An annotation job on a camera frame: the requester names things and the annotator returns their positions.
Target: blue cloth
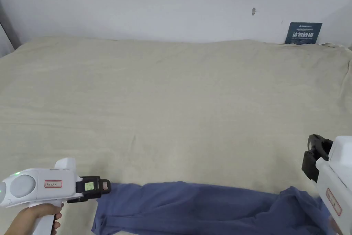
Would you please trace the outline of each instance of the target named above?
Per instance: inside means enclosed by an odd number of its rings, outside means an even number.
[[[112,184],[92,232],[140,235],[322,235],[329,212],[294,187],[279,195],[185,182]]]

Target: beige bed sheet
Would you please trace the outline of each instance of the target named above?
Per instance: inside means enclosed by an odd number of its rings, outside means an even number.
[[[57,37],[0,58],[0,178],[74,157],[113,182],[314,193],[309,134],[352,135],[352,52],[333,45]],[[89,234],[95,201],[60,234]],[[0,209],[0,233],[18,208]]]

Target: label sticker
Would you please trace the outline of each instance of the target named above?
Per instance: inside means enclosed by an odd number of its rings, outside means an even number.
[[[291,22],[285,44],[316,43],[322,23]]]
[[[94,190],[94,183],[93,182],[85,183],[85,190],[86,191]]]
[[[326,190],[326,197],[330,201],[331,205],[334,207],[337,215],[341,216],[342,208],[340,207],[339,203],[337,202],[336,198],[334,197],[330,189]]]
[[[45,188],[62,188],[61,180],[45,180],[44,183]]]

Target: dark blue sign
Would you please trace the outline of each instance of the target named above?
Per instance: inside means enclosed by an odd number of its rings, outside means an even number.
[[[317,42],[322,23],[291,22],[285,44],[312,44]]]

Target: yellow sticker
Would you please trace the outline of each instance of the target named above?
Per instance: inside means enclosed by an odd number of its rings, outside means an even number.
[[[93,182],[85,183],[85,189],[86,189],[86,191],[93,190],[94,183]]]

